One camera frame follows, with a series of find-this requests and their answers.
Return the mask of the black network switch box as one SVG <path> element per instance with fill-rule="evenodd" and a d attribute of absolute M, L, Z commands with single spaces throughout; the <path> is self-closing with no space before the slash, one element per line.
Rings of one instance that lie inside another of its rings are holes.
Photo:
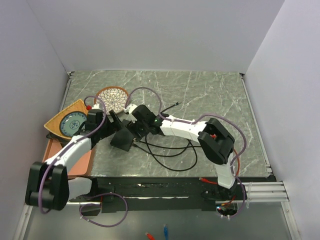
<path fill-rule="evenodd" d="M 110 141 L 110 145 L 128 152 L 134 139 L 135 135 L 125 127 L 114 134 L 112 140 Z"/>

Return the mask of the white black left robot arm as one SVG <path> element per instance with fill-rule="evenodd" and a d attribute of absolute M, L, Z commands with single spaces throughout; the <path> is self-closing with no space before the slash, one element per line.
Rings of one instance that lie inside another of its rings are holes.
<path fill-rule="evenodd" d="M 87 201 L 94 201 L 99 188 L 89 178 L 68 179 L 68 172 L 96 144 L 123 127 L 123 123 L 110 111 L 109 119 L 102 110 L 91 109 L 87 120 L 79 131 L 53 157 L 45 162 L 34 162 L 28 174 L 24 202 L 39 207 L 43 214 L 50 210 L 62 210 L 67 202 L 82 195 Z"/>

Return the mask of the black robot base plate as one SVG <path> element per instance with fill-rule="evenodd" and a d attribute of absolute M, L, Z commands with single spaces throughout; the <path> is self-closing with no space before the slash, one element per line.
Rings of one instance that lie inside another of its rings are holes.
<path fill-rule="evenodd" d="M 199 177 L 95 177 L 90 193 L 72 203 L 98 204 L 103 213 L 117 211 L 197 210 L 215 211 L 219 202 L 245 202 L 244 185 L 231 189 L 218 185 L 216 178 Z"/>

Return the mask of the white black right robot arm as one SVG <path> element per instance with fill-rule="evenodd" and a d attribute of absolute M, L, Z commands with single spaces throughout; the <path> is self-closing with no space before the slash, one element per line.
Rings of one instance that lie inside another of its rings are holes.
<path fill-rule="evenodd" d="M 237 183 L 231 166 L 235 139 L 216 118 L 193 124 L 172 115 L 161 118 L 145 105 L 135 104 L 126 106 L 124 112 L 130 117 L 129 126 L 143 137 L 175 136 L 199 143 L 216 169 L 219 196 L 228 200 L 236 194 Z"/>

